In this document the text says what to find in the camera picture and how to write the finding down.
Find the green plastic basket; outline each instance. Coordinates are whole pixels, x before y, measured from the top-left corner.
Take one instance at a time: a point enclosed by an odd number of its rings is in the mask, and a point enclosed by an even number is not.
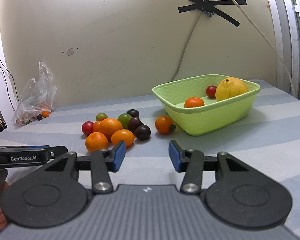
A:
[[[209,74],[186,78],[156,86],[152,92],[161,101],[173,121],[186,133],[198,136],[220,129],[246,117],[252,107],[260,86],[243,80],[249,92],[217,102],[207,97],[206,88],[218,84],[228,76]],[[202,98],[205,105],[185,108],[190,97]]]

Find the orange cherry tomato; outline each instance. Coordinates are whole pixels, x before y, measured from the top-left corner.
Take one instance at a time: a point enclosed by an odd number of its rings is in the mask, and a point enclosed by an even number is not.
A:
[[[43,111],[43,112],[42,112],[42,116],[43,116],[44,118],[48,117],[49,115],[50,115],[49,111]]]
[[[155,128],[161,134],[173,133],[177,128],[173,123],[172,119],[168,116],[160,116],[155,121]]]
[[[116,145],[119,141],[125,141],[126,147],[133,144],[134,134],[129,130],[119,130],[111,136],[111,142]]]
[[[100,124],[101,124],[101,121],[94,122],[93,127],[92,127],[94,132],[98,132],[99,131],[99,125]]]

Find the electrical cable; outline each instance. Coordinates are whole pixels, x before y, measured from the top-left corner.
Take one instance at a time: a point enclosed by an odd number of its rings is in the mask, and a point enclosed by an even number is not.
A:
[[[5,122],[5,120],[3,120],[3,118],[1,118],[1,117],[0,117],[0,120],[3,122],[3,124],[5,126],[4,129],[6,129],[8,126],[7,126],[6,122]]]
[[[9,75],[12,77],[14,89],[15,89],[15,91],[16,91],[16,96],[17,96],[17,100],[18,100],[18,103],[19,103],[20,101],[19,101],[19,97],[18,97],[18,93],[17,93],[17,88],[16,88],[16,83],[15,83],[15,81],[14,81],[14,77],[13,77],[13,75],[10,73],[10,71],[5,67],[5,65],[3,64],[1,58],[0,58],[0,62],[1,62],[1,64],[2,64],[2,66],[8,71]]]
[[[271,44],[271,42],[266,38],[266,36],[262,33],[262,31],[255,25],[255,23],[249,18],[249,16],[245,13],[245,11],[240,7],[240,5],[235,1],[235,0],[231,0],[238,8],[239,10],[242,12],[242,14],[245,16],[245,18],[248,20],[248,22],[251,23],[251,25],[260,33],[260,35],[265,39],[266,43],[274,50],[274,52],[277,54],[277,56],[279,57],[279,59],[281,60],[282,64],[283,64],[283,68],[286,71],[286,73],[288,74],[289,80],[290,80],[290,85],[291,85],[291,90],[292,93],[294,94],[295,97],[297,97],[297,93],[295,90],[295,86],[293,84],[292,81],[292,76],[288,70],[288,67],[286,66],[286,64],[284,63],[283,59],[280,57],[279,53],[277,52],[277,50],[274,48],[274,46]]]
[[[190,32],[189,32],[189,35],[188,35],[188,37],[187,37],[186,43],[185,43],[185,45],[183,46],[183,49],[182,49],[182,52],[181,52],[181,55],[180,55],[180,59],[179,59],[179,63],[178,63],[178,67],[177,67],[175,73],[173,74],[172,78],[170,79],[170,82],[172,82],[172,81],[176,78],[176,76],[177,76],[177,74],[178,74],[178,72],[179,72],[179,70],[180,70],[181,63],[182,63],[182,60],[183,60],[183,56],[184,56],[184,54],[185,54],[185,52],[186,52],[186,49],[187,49],[187,47],[188,47],[188,43],[189,43],[189,41],[190,41],[190,39],[191,39],[192,33],[193,33],[193,31],[194,31],[194,29],[195,29],[195,27],[196,27],[196,25],[197,25],[197,23],[198,23],[198,21],[199,21],[200,13],[201,13],[201,11],[199,10],[199,13],[198,13],[198,15],[197,15],[197,18],[195,19],[194,24],[193,24],[193,26],[192,26],[192,28],[191,28],[191,30],[190,30]]]
[[[16,84],[15,84],[13,75],[12,75],[12,74],[10,73],[10,71],[4,66],[4,64],[2,63],[1,58],[0,58],[0,69],[2,70],[2,73],[3,73],[3,79],[4,79],[4,82],[5,82],[6,87],[7,87],[7,93],[8,93],[9,101],[10,101],[10,103],[11,103],[11,106],[12,106],[13,111],[15,111],[15,109],[14,109],[14,107],[13,107],[13,104],[12,104],[12,101],[11,101],[11,98],[10,98],[9,89],[8,89],[8,83],[7,83],[7,80],[6,80],[6,78],[5,78],[5,73],[4,73],[4,70],[3,70],[3,68],[1,67],[1,65],[8,71],[8,73],[9,73],[9,74],[11,75],[11,77],[12,77],[13,84],[14,84],[14,87],[15,87],[15,90],[16,90],[17,100],[18,100],[18,102],[19,102],[19,98],[18,98],[18,94],[17,94],[17,89],[16,89]]]

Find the plastic bag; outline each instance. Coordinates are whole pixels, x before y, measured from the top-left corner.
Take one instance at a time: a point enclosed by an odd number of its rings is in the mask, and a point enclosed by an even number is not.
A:
[[[20,96],[20,103],[12,122],[14,124],[26,125],[37,119],[43,111],[50,113],[55,109],[53,104],[57,87],[52,85],[53,74],[42,62],[39,62],[38,82],[32,78],[26,83],[26,87]]]

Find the red cherry tomato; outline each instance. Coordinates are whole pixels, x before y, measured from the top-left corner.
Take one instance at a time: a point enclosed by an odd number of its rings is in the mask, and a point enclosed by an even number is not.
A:
[[[90,121],[84,122],[81,127],[81,130],[85,135],[89,135],[93,133],[93,122]]]
[[[206,94],[210,98],[216,98],[216,86],[208,86],[206,89]]]

